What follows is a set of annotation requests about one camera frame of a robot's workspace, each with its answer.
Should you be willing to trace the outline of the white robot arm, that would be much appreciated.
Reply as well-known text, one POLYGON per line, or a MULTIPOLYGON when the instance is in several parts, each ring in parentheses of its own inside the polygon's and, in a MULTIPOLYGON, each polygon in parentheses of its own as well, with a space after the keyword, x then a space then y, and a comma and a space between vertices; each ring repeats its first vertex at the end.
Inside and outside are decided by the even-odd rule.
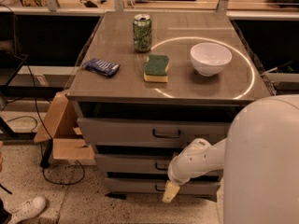
POLYGON ((224 224, 299 224, 299 95, 251 103, 215 145, 193 140, 169 164, 163 201, 220 169, 224 224))

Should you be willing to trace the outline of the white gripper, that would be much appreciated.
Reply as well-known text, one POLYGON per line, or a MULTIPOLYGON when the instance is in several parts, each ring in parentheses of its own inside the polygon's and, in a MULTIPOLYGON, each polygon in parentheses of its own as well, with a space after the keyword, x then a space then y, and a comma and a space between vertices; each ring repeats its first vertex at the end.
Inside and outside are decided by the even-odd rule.
POLYGON ((168 165, 167 174, 171 181, 165 184, 163 202, 171 203, 180 190, 179 185, 184 185, 191 179, 187 159, 179 155, 174 156, 168 165))

